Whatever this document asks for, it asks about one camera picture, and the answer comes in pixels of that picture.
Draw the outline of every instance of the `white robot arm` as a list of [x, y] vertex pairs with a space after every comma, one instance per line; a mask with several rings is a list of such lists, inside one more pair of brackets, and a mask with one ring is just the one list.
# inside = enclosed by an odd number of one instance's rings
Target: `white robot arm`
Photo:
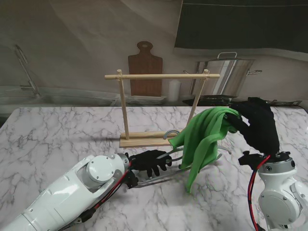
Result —
[[[240, 165], [249, 165], [254, 171], [262, 160], [265, 162], [258, 171], [265, 184], [259, 205], [269, 231], [308, 230], [308, 187], [294, 179], [297, 169], [289, 154], [281, 152], [268, 156], [265, 161], [264, 156], [244, 152], [244, 156], [239, 159]], [[257, 231], [264, 230], [257, 224], [254, 227]]]
[[57, 231], [92, 217], [128, 172], [124, 154], [88, 156], [46, 188], [4, 231]]

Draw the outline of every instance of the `green towel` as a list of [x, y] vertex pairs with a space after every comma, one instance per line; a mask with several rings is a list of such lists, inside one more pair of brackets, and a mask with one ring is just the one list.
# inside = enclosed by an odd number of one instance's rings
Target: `green towel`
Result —
[[217, 157], [217, 141], [226, 137], [228, 131], [237, 130], [226, 120], [224, 115], [231, 113], [239, 118], [241, 115], [228, 107], [207, 109], [191, 119], [188, 126], [176, 137], [169, 140], [173, 148], [184, 145], [181, 169], [192, 166], [187, 191], [191, 192], [192, 184], [200, 170]]

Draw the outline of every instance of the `wooden dowel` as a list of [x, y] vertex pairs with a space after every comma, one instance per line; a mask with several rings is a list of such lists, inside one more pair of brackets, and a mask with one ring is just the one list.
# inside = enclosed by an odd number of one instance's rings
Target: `wooden dowel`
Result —
[[[205, 69], [205, 70], [203, 71], [203, 73], [208, 73], [208, 72], [209, 72], [209, 71], [208, 71], [207, 69]], [[201, 96], [201, 92], [202, 92], [202, 90], [203, 90], [203, 87], [204, 87], [205, 82], [206, 82], [206, 79], [205, 79], [205, 78], [203, 78], [203, 79], [200, 80], [199, 89], [198, 89], [197, 94], [196, 94], [196, 96], [195, 96], [195, 98], [194, 98], [193, 105], [192, 105], [192, 110], [191, 110], [191, 113], [189, 114], [189, 118], [188, 118], [188, 121], [187, 121], [186, 126], [189, 124], [190, 120], [191, 120], [192, 117], [193, 117], [193, 114], [194, 114], [194, 112], [195, 112], [195, 110], [196, 110], [196, 107], [197, 107], [197, 105], [198, 105], [198, 102], [199, 102], [199, 99], [200, 99], [200, 96]]]
[[[144, 132], [130, 132], [129, 138], [130, 140], [136, 139], [136, 138], [163, 138], [165, 131], [144, 131]], [[177, 136], [176, 133], [171, 133], [167, 136], [167, 138], [173, 138]]]
[[[119, 76], [122, 75], [122, 71], [120, 69], [118, 69], [117, 72], [118, 72]], [[128, 131], [128, 120], [127, 120], [126, 104], [125, 104], [124, 85], [123, 85], [123, 80], [118, 79], [118, 81], [119, 81], [119, 86], [120, 86], [121, 107], [122, 107], [123, 120], [124, 120], [125, 139], [129, 140], [129, 131]]]
[[105, 75], [105, 79], [165, 79], [165, 78], [219, 78], [220, 74], [146, 74], [146, 75]]

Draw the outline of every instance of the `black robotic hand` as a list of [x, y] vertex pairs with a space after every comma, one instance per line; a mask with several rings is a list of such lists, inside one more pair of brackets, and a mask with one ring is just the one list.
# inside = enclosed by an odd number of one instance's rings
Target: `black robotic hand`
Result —
[[131, 168], [139, 171], [146, 170], [148, 177], [152, 177], [153, 170], [155, 175], [159, 176], [158, 166], [160, 166], [163, 171], [166, 171], [166, 165], [172, 165], [172, 158], [169, 155], [161, 159], [157, 159], [157, 157], [165, 153], [166, 152], [164, 151], [151, 150], [138, 155], [132, 155], [129, 157], [129, 160], [131, 161]]
[[235, 115], [227, 114], [227, 120], [244, 136], [247, 144], [266, 155], [279, 152], [274, 113], [266, 101], [248, 98], [248, 101], [234, 103], [230, 108], [248, 119], [249, 125]]

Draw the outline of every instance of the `white marble surface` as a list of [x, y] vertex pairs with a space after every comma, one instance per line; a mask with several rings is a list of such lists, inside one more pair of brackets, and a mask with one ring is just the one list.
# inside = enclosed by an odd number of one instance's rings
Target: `white marble surface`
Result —
[[[198, 107], [201, 112], [207, 107]], [[308, 116], [302, 109], [272, 108], [281, 150], [290, 151], [297, 177], [308, 180]], [[189, 107], [128, 108], [130, 131], [155, 131], [186, 125]], [[59, 176], [89, 154], [138, 154], [145, 148], [119, 148], [124, 132], [120, 108], [21, 108], [0, 129], [0, 227], [28, 207]], [[185, 191], [187, 173], [175, 180], [141, 189], [122, 188], [92, 219], [78, 225], [87, 231], [225, 231], [253, 230], [246, 190], [249, 167], [238, 158], [252, 150], [237, 134], [222, 145], [232, 149], [197, 177], [192, 194]], [[258, 222], [266, 227], [256, 206], [263, 183], [257, 177], [253, 201]]]

